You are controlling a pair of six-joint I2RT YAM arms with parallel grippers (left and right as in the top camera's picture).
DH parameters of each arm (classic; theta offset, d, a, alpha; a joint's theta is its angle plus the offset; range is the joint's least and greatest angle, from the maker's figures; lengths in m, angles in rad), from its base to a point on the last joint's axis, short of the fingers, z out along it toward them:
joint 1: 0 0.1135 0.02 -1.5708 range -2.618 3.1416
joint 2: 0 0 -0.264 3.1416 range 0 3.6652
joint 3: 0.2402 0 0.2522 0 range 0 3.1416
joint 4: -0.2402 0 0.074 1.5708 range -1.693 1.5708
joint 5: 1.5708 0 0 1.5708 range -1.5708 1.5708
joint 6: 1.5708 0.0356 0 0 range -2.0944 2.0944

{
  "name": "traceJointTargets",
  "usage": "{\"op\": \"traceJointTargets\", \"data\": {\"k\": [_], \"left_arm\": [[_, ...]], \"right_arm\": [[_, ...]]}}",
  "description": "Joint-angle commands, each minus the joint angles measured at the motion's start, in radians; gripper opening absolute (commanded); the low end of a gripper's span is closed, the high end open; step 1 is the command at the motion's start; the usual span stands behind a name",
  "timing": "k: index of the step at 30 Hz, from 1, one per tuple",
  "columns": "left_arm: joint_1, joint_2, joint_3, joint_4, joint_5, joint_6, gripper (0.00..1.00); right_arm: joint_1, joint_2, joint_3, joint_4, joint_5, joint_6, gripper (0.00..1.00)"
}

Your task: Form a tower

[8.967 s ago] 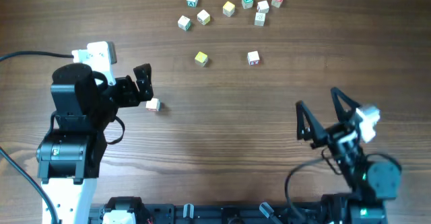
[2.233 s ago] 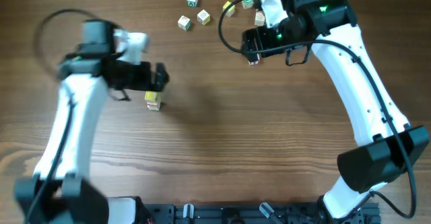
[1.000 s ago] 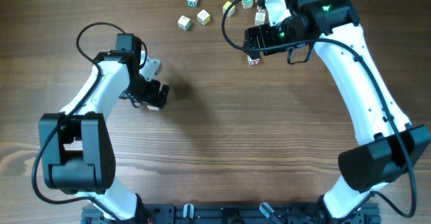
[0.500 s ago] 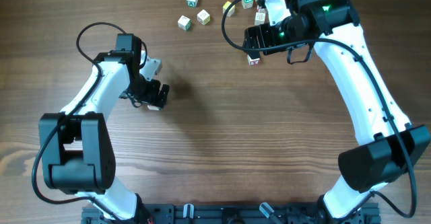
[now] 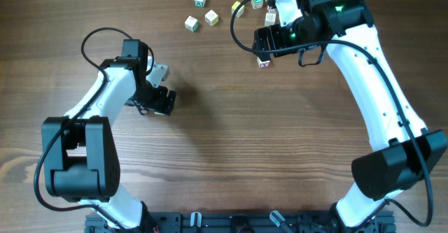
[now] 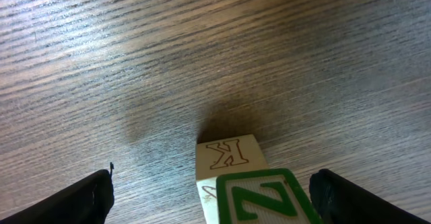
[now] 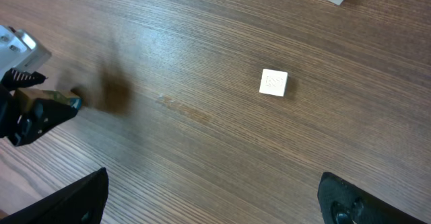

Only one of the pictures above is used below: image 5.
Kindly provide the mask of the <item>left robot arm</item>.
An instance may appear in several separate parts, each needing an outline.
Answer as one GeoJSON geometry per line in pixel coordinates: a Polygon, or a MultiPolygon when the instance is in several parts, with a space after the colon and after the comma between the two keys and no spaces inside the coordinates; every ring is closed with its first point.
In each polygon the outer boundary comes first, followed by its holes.
{"type": "Polygon", "coordinates": [[[80,103],[44,121],[36,173],[44,174],[50,196],[73,203],[74,210],[91,208],[112,231],[159,232],[147,206],[120,184],[111,127],[123,106],[135,106],[142,115],[170,115],[176,93],[161,85],[168,73],[144,42],[125,39],[120,56],[102,62],[80,103]]]}

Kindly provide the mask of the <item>yellow side wooden block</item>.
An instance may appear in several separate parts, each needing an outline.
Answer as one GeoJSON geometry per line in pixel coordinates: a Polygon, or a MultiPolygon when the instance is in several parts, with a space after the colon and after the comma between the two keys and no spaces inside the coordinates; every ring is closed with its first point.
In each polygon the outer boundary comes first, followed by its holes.
{"type": "Polygon", "coordinates": [[[205,17],[206,22],[210,26],[214,26],[219,21],[218,14],[215,11],[213,11],[213,10],[210,10],[209,12],[207,12],[204,17],[205,17]]]}

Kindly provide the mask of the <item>red letter Y block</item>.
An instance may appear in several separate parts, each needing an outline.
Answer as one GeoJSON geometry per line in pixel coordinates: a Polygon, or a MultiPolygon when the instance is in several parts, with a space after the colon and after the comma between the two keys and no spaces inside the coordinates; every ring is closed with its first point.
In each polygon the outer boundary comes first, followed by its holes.
{"type": "Polygon", "coordinates": [[[259,57],[257,58],[257,63],[260,68],[268,67],[271,64],[270,60],[262,61],[259,57]]]}

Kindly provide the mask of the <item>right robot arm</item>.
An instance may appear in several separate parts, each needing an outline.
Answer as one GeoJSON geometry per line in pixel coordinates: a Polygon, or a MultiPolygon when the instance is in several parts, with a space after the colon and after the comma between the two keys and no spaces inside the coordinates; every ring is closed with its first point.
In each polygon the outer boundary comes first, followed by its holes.
{"type": "Polygon", "coordinates": [[[268,58],[319,48],[342,72],[363,116],[372,152],[351,164],[354,183],[332,208],[337,230],[368,224],[396,196],[423,181],[447,149],[409,105],[386,61],[365,0],[268,0],[279,23],[255,33],[253,49],[268,58]]]}

